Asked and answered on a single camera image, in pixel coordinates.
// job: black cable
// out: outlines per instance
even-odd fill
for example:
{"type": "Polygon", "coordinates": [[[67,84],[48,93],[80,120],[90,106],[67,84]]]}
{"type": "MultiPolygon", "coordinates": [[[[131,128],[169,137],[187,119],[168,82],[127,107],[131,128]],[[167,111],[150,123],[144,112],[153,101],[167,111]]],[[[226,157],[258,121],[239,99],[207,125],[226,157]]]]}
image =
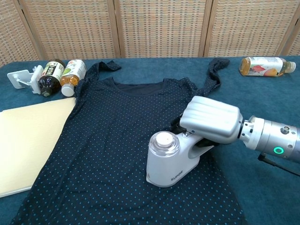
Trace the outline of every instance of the black cable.
{"type": "Polygon", "coordinates": [[[270,165],[272,165],[272,166],[276,166],[276,167],[278,167],[279,169],[282,169],[282,170],[284,170],[284,171],[287,171],[287,172],[289,172],[289,173],[291,173],[291,174],[294,174],[294,175],[300,177],[300,174],[299,174],[299,173],[293,172],[293,171],[291,171],[291,170],[289,170],[289,169],[287,169],[287,168],[285,168],[285,167],[283,167],[283,166],[281,166],[281,165],[278,165],[277,163],[275,163],[275,162],[269,160],[268,158],[266,158],[266,156],[267,156],[267,154],[261,153],[261,154],[258,156],[257,159],[258,159],[259,161],[262,161],[262,162],[264,162],[264,163],[270,164],[270,165]]]}

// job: orange bottle label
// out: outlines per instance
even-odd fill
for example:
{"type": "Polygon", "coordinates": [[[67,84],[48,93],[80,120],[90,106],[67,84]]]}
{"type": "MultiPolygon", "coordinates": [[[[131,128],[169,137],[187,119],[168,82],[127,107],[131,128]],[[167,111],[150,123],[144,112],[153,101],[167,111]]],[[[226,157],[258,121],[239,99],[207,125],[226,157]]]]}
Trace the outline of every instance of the orange bottle label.
{"type": "Polygon", "coordinates": [[[64,76],[75,75],[79,80],[83,79],[86,73],[86,66],[82,60],[71,60],[63,73],[64,76]]]}
{"type": "Polygon", "coordinates": [[[283,66],[279,57],[250,57],[248,76],[277,76],[283,66]]]}

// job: wicker panel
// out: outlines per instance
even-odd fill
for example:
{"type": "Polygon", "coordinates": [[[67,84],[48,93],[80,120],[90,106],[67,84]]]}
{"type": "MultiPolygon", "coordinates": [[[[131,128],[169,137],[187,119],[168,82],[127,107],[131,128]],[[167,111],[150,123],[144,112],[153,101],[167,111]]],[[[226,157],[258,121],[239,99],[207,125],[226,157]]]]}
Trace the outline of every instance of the wicker panel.
{"type": "Polygon", "coordinates": [[[12,0],[0,2],[0,14],[0,67],[12,61],[37,60],[37,53],[12,0]]]}
{"type": "Polygon", "coordinates": [[[115,58],[107,0],[25,0],[48,58],[115,58]]]}
{"type": "Polygon", "coordinates": [[[198,56],[205,0],[119,2],[125,57],[198,56]]]}
{"type": "Polygon", "coordinates": [[[216,56],[274,56],[299,0],[219,0],[209,46],[216,56]]]}
{"type": "Polygon", "coordinates": [[[288,54],[289,55],[300,55],[300,34],[297,35],[288,54]]]}

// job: white bottle cap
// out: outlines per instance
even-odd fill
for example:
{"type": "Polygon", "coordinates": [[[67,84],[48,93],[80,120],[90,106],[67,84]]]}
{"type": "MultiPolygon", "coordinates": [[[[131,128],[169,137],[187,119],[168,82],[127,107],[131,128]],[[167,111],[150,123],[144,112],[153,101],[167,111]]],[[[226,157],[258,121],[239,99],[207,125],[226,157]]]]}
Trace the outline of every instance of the white bottle cap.
{"type": "Polygon", "coordinates": [[[166,148],[172,144],[173,136],[168,132],[161,132],[156,136],[156,141],[160,147],[166,148]]]}
{"type": "Polygon", "coordinates": [[[290,64],[291,64],[291,68],[290,69],[286,69],[285,70],[286,73],[292,73],[296,69],[296,63],[295,62],[290,62],[290,64]]]}
{"type": "Polygon", "coordinates": [[[61,92],[64,96],[71,97],[74,95],[74,86],[66,83],[61,87],[61,92]]]}

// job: green indicator light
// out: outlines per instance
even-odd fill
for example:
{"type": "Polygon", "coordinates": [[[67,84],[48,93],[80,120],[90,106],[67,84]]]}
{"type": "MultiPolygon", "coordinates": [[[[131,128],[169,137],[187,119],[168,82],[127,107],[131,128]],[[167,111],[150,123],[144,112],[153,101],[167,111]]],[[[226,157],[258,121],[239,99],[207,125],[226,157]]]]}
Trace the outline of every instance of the green indicator light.
{"type": "Polygon", "coordinates": [[[275,147],[274,148],[274,152],[276,153],[276,154],[282,154],[282,153],[284,153],[284,149],[283,148],[281,148],[281,147],[275,147]]]}

